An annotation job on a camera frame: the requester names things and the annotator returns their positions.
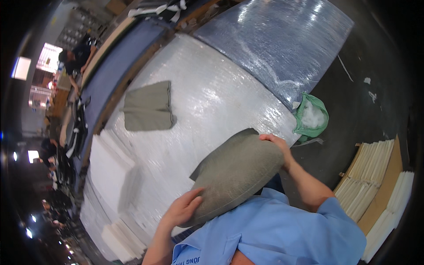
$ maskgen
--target blue shirt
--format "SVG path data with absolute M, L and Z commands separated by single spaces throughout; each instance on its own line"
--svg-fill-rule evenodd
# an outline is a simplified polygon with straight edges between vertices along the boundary
M 287 196 L 263 188 L 237 208 L 207 222 L 175 245 L 172 265 L 227 265 L 238 248 L 255 264 L 357 264 L 364 233 L 336 198 L 316 213 L 288 204 Z

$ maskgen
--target floor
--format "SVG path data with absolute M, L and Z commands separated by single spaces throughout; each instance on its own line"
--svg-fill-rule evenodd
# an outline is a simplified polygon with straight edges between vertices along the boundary
M 311 92 L 324 102 L 330 117 L 319 136 L 323 145 L 314 142 L 292 148 L 292 154 L 306 171 L 334 189 L 339 173 L 347 170 L 357 151 L 356 143 L 393 139 L 398 134 L 407 169 L 406 127 L 412 89 L 399 51 L 367 6 L 362 1 L 331 2 L 355 22 L 339 53 L 347 73 L 336 58 Z M 366 77 L 371 84 L 364 83 Z M 370 93 L 377 95 L 375 101 Z M 282 177 L 290 203 L 303 208 L 287 174 Z

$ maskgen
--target gray fabric cushion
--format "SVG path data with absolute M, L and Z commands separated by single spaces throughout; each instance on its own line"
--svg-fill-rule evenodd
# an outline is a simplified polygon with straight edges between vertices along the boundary
M 132 90 L 125 95 L 125 129 L 128 131 L 168 130 L 174 123 L 170 107 L 170 81 Z
M 203 202 L 192 218 L 180 225 L 189 227 L 207 222 L 254 195 L 284 164 L 280 149 L 261 141 L 254 129 L 243 130 L 210 153 L 190 176 L 192 189 L 204 187 Z

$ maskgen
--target ceiling light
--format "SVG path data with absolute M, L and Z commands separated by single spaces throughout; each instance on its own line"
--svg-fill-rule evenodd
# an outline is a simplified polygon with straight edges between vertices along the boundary
M 32 238 L 32 233 L 31 233 L 31 231 L 27 228 L 27 236 L 29 237 L 29 238 Z

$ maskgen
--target bubble wrap roll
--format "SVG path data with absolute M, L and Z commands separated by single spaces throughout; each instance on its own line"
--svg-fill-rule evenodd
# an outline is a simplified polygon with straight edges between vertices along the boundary
M 262 82 L 292 112 L 311 92 L 354 23 L 326 0 L 247 0 L 194 36 Z
M 128 212 L 153 236 L 171 203 L 190 190 L 197 165 L 235 133 L 254 128 L 274 133 L 291 146 L 296 120 L 258 80 L 224 55 L 187 35 L 176 35 L 142 69 L 128 91 L 171 81 L 170 130 L 125 130 L 124 98 L 106 125 L 139 164 L 141 184 Z

